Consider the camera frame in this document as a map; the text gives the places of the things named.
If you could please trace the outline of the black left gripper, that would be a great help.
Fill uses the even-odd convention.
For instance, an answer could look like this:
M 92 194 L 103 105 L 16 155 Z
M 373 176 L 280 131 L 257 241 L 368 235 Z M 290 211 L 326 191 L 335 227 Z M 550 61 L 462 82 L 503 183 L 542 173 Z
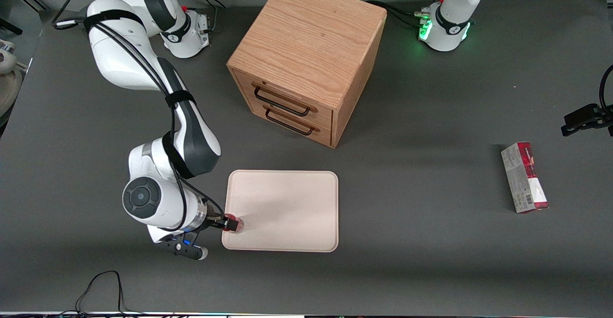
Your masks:
M 601 107 L 597 104 L 587 104 L 565 115 L 564 122 L 565 124 L 561 127 L 563 137 L 591 128 L 606 128 L 609 135 L 613 137 L 613 105 Z

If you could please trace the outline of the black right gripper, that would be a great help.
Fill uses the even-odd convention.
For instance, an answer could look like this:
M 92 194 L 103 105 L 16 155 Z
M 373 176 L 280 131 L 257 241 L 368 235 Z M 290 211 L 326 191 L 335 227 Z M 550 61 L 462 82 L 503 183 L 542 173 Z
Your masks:
M 211 213 L 205 217 L 205 229 L 218 228 L 225 232 L 239 232 L 239 218 L 224 216 L 224 214 Z

